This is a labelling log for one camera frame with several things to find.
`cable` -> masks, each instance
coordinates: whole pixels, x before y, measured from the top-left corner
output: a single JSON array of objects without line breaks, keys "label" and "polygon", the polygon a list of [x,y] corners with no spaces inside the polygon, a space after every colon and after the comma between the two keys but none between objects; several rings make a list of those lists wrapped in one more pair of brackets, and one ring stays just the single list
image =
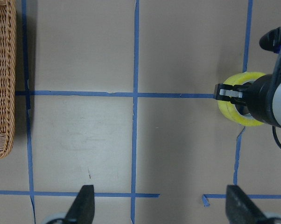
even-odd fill
[{"label": "cable", "polygon": [[276,127],[275,126],[272,126],[272,134],[273,134],[273,138],[275,140],[275,143],[277,144],[277,146],[281,149],[281,143],[277,137],[277,134],[276,134]]}]

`roll of tape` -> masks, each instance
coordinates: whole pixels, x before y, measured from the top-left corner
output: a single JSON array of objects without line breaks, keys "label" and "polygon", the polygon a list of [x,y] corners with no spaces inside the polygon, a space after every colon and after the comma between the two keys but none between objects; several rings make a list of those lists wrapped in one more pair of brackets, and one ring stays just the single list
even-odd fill
[{"label": "roll of tape", "polygon": [[[229,77],[224,84],[228,85],[243,85],[245,83],[253,83],[255,80],[264,76],[262,72],[244,72]],[[242,115],[237,110],[234,104],[226,101],[218,101],[218,107],[221,113],[231,121],[234,121],[243,126],[260,126],[263,123],[254,119],[250,114]]]}]

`woven wicker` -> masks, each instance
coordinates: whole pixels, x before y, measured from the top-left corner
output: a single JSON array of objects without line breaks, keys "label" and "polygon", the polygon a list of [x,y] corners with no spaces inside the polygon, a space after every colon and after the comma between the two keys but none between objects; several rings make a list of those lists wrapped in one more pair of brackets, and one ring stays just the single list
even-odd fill
[{"label": "woven wicker", "polygon": [[0,0],[0,158],[13,146],[15,131],[15,0]]}]

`wicker basket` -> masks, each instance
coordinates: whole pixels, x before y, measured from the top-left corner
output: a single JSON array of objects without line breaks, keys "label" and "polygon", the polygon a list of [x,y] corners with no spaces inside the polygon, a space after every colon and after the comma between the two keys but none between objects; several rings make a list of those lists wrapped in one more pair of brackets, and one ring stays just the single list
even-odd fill
[{"label": "wicker basket", "polygon": [[15,131],[15,0],[0,0],[0,158],[13,146]]}]

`yellow ring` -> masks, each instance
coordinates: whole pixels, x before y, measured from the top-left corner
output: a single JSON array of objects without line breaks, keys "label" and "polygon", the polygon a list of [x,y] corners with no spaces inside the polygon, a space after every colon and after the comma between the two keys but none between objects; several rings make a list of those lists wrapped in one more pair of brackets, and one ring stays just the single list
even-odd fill
[{"label": "yellow ring", "polygon": [[[228,85],[243,85],[248,82],[254,82],[261,76],[265,75],[262,72],[244,72],[229,77],[224,84]],[[252,116],[241,115],[236,106],[226,101],[218,101],[218,107],[222,114],[231,121],[234,121],[243,126],[260,126],[263,123],[254,119]]]}]

